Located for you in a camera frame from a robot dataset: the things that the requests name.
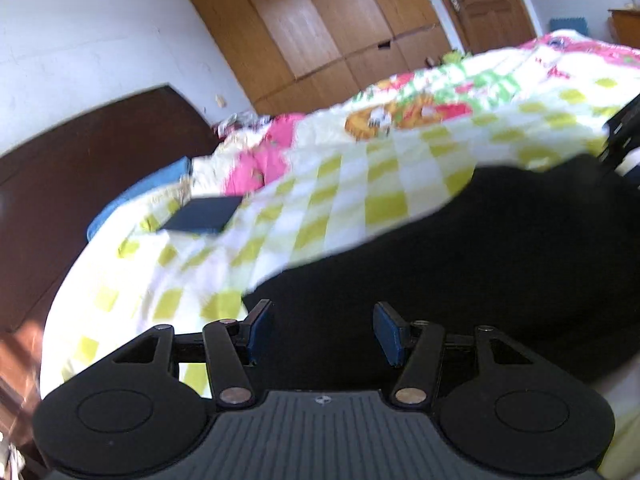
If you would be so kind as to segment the black pants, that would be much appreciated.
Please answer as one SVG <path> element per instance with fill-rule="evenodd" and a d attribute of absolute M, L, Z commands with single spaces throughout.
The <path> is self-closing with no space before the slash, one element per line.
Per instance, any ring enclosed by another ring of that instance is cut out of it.
<path fill-rule="evenodd" d="M 478 168 L 448 204 L 246 295 L 271 301 L 259 388 L 378 388 L 385 301 L 454 334 L 494 326 L 582 382 L 639 350 L 639 191 L 578 156 L 544 172 Z"/>

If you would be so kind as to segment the blue pillow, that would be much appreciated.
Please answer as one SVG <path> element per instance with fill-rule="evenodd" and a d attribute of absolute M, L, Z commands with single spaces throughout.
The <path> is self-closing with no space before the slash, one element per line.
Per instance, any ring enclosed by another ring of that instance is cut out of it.
<path fill-rule="evenodd" d="M 122 204 L 134 200 L 138 196 L 154 190 L 154 188 L 161 188 L 162 186 L 179 182 L 183 177 L 188 176 L 190 172 L 191 161 L 187 157 L 183 157 L 131 185 L 130 188 L 127 188 L 126 191 L 114 198 L 111 203 L 108 203 L 96 218 L 91 221 L 86 231 L 86 239 L 90 242 L 108 217 Z"/>

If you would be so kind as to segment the wooden wardrobe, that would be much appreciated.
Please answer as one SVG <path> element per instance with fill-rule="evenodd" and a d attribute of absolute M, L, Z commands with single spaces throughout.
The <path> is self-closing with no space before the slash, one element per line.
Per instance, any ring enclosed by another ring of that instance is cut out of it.
<path fill-rule="evenodd" d="M 260 114 L 312 112 L 439 64 L 431 0 L 191 0 Z"/>

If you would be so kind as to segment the wooden desk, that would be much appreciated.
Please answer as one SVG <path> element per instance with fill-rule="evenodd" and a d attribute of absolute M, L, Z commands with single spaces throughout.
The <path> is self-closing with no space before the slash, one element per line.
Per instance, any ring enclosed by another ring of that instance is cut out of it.
<path fill-rule="evenodd" d="M 638 9 L 612 9 L 611 23 L 619 44 L 640 48 L 640 11 Z"/>

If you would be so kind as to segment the pink cartoon quilt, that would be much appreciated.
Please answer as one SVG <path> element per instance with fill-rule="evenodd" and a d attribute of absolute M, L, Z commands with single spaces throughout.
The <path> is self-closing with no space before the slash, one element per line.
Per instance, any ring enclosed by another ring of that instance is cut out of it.
<path fill-rule="evenodd" d="M 404 131 L 470 130 L 510 144 L 577 129 L 598 150 L 604 125 L 639 92 L 639 52 L 570 29 L 381 80 L 307 114 L 236 115 L 213 154 L 193 159 L 194 197 L 241 195 L 280 179 L 332 146 Z"/>

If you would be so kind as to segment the dark blue tablet case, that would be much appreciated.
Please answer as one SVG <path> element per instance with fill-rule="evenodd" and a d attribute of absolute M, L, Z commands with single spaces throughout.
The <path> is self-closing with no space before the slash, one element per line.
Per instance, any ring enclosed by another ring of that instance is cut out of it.
<path fill-rule="evenodd" d="M 218 234 L 229 223 L 242 201 L 242 195 L 192 198 L 164 222 L 160 230 Z"/>

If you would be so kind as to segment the dark wooden headboard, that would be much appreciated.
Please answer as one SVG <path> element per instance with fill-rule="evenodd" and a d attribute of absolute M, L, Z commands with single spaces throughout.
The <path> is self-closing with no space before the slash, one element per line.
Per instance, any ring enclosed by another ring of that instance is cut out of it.
<path fill-rule="evenodd" d="M 169 86 L 59 125 L 1 159 L 1 327 L 13 332 L 86 244 L 120 193 L 216 136 Z"/>

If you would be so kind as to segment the wooden door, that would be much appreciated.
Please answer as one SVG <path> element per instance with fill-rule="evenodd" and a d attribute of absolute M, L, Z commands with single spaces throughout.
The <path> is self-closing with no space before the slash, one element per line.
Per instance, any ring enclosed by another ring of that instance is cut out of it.
<path fill-rule="evenodd" d="M 536 37 L 524 0 L 442 0 L 466 50 L 517 47 Z"/>

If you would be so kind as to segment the blue foam mat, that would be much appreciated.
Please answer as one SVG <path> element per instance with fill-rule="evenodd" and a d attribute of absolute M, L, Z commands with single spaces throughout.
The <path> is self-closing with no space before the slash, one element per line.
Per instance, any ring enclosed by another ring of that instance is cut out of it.
<path fill-rule="evenodd" d="M 589 35 L 589 27 L 585 18 L 552 18 L 549 21 L 549 29 L 552 32 L 558 30 L 574 30 L 582 36 Z"/>

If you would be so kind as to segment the yellow white checkered bedsheet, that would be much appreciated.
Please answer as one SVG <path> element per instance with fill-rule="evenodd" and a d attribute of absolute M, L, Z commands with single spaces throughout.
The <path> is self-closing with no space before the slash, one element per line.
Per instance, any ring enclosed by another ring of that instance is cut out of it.
<path fill-rule="evenodd" d="M 241 321 L 277 274 L 434 214 L 478 168 L 544 172 L 577 129 L 506 144 L 470 130 L 332 146 L 243 196 L 218 234 L 160 230 L 190 178 L 119 206 L 70 269 L 44 331 L 36 445 L 52 479 L 634 479 L 639 350 L 582 382 L 494 326 L 438 365 L 390 366 L 378 388 L 265 389 L 175 336 Z"/>

